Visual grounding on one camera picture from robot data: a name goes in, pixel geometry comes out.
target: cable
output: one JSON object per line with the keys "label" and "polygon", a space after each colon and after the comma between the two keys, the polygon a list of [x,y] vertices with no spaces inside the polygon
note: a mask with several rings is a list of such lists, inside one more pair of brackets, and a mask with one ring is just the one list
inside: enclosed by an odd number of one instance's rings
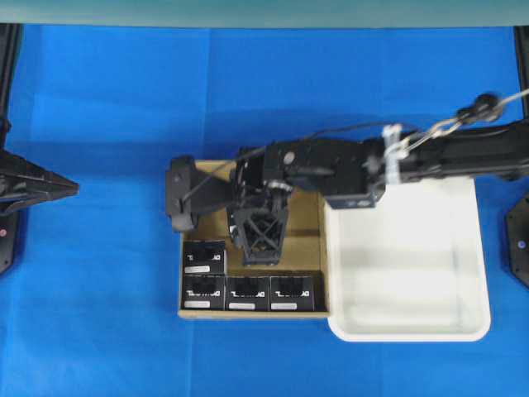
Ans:
{"label": "cable", "polygon": [[452,134],[448,136],[449,139],[478,139],[478,138],[490,138],[491,136],[502,135],[504,132],[509,131],[508,129],[499,129],[493,130],[490,132],[474,132],[474,133],[465,133],[465,130],[462,130],[459,133]]}
{"label": "cable", "polygon": [[506,98],[502,99],[498,103],[498,106],[507,105],[508,103],[510,103],[512,101],[516,101],[518,98],[523,98],[523,97],[525,97],[527,95],[529,95],[529,88],[526,88],[523,91],[520,91],[519,93],[515,93],[515,94],[511,95],[510,97],[506,97]]}
{"label": "cable", "polygon": [[354,130],[361,130],[363,128],[369,128],[369,127],[380,127],[380,126],[387,126],[389,124],[401,124],[403,127],[410,128],[414,131],[420,131],[421,128],[414,126],[413,124],[409,124],[406,122],[362,122],[359,124],[352,124],[350,126],[340,127],[340,128],[330,128],[330,129],[324,129],[319,130],[311,135],[305,136],[303,139],[314,139],[317,136],[323,135],[323,134],[332,134],[337,132],[348,132],[348,131],[354,131]]}
{"label": "cable", "polygon": [[[501,101],[498,102],[498,104],[494,108],[495,109],[502,108],[508,103],[515,101],[519,98],[523,98],[527,95],[529,95],[529,88],[524,89],[523,91],[520,91],[519,93],[515,93],[509,97],[502,99]],[[450,128],[446,130],[441,129],[442,127],[450,125],[450,124],[452,124]],[[416,133],[402,139],[398,144],[391,145],[384,152],[384,157],[386,157],[389,153],[392,153],[393,151],[397,151],[397,150],[404,150],[407,153],[409,153],[410,151],[418,148],[420,145],[422,145],[426,141],[429,141],[430,139],[435,139],[440,136],[449,136],[452,132],[460,128],[463,124],[464,122],[461,117],[453,117],[453,118],[449,118],[446,120],[442,120],[434,124],[432,127],[430,127],[421,138],[419,138],[417,141],[414,141],[409,146],[407,144],[410,142],[411,139],[417,136]],[[500,133],[502,132],[489,132],[487,133],[487,135],[478,134],[476,137],[494,136],[494,135],[499,135]]]}
{"label": "cable", "polygon": [[[305,136],[305,138],[303,138],[303,139],[314,139],[316,136],[319,136],[321,134],[327,134],[327,133],[333,133],[333,132],[347,132],[347,131],[359,130],[359,129],[362,129],[362,128],[369,128],[369,127],[376,127],[376,126],[386,126],[388,124],[396,124],[396,122],[364,122],[364,123],[361,123],[361,124],[353,124],[353,125],[350,125],[350,126],[345,126],[345,127],[340,127],[340,128],[320,130],[320,131],[314,132],[313,134],[311,134],[309,136]],[[402,124],[405,127],[411,128],[414,131],[419,131],[420,130],[418,127],[413,126],[412,124],[407,124],[407,123],[402,123],[402,122],[400,124]],[[255,157],[257,155],[260,155],[261,153],[264,153],[265,150],[266,150],[266,146],[258,147],[257,149],[254,149],[252,151],[246,152],[244,155],[240,155],[240,156],[236,157],[235,159],[228,160],[228,161],[220,164],[215,170],[210,172],[209,175],[206,178],[202,179],[194,188],[189,190],[182,197],[182,203],[185,203],[187,200],[189,200],[191,198],[191,196],[193,196],[200,188],[202,188],[209,180],[211,180],[218,171],[223,170],[224,168],[226,168],[232,162],[237,162],[237,161],[240,161],[240,160],[246,160],[246,159],[249,159],[251,157]]]}
{"label": "cable", "polygon": [[261,147],[258,147],[257,149],[253,149],[251,151],[247,151],[244,155],[240,155],[240,156],[236,157],[235,159],[228,160],[228,161],[225,161],[224,163],[220,164],[215,170],[210,172],[209,175],[206,178],[202,179],[194,188],[189,190],[182,197],[182,203],[185,203],[186,201],[188,201],[189,198],[191,196],[193,196],[200,188],[202,188],[209,180],[211,180],[218,171],[226,168],[232,162],[240,161],[240,160],[246,160],[246,159],[249,159],[251,157],[255,157],[257,155],[260,155],[261,153],[264,153],[265,150],[266,150],[266,146],[261,146]]}

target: robotic arm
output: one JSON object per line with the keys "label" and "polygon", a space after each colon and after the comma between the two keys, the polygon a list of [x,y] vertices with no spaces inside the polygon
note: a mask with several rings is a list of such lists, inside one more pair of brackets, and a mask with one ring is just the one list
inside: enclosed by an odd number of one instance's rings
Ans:
{"label": "robotic arm", "polygon": [[178,232],[192,230],[201,215],[226,208],[231,239],[244,264],[277,264],[293,189],[320,193],[334,209],[372,208],[387,183],[424,178],[529,174],[529,123],[458,130],[493,121],[505,100],[484,94],[454,118],[425,133],[384,128],[384,137],[347,141],[317,137],[242,149],[230,181],[196,170],[193,158],[174,159],[166,174],[166,212]]}

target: screw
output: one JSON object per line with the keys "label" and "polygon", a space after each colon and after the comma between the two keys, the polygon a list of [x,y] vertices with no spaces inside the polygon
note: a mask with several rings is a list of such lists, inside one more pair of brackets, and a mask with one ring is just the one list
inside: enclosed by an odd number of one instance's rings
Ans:
{"label": "screw", "polygon": [[288,152],[286,155],[284,155],[283,163],[286,165],[291,165],[296,158],[296,155],[293,151]]}

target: cardboard tray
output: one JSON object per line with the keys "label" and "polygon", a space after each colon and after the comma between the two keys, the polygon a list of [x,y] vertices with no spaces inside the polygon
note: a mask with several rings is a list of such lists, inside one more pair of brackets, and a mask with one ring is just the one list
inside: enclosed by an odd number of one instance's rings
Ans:
{"label": "cardboard tray", "polygon": [[[210,172],[222,161],[197,161],[197,168]],[[228,180],[227,166],[218,176]],[[242,250],[233,246],[227,227],[226,210],[201,217],[197,229],[183,233],[180,238],[179,316],[182,318],[327,318],[327,258],[324,200],[319,194],[295,190],[289,201],[287,232],[283,255],[275,266],[242,265]],[[182,253],[187,240],[225,240],[227,275],[312,275],[314,277],[314,312],[251,312],[230,310],[194,310],[182,306]]]}

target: white cable tie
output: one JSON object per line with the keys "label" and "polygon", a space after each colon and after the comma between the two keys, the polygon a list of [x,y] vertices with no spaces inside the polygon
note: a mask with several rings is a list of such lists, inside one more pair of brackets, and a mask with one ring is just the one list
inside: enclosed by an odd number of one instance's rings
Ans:
{"label": "white cable tie", "polygon": [[407,140],[400,140],[402,124],[391,124],[384,126],[382,137],[386,145],[384,151],[386,164],[386,182],[388,184],[400,184],[399,161],[407,157]]}

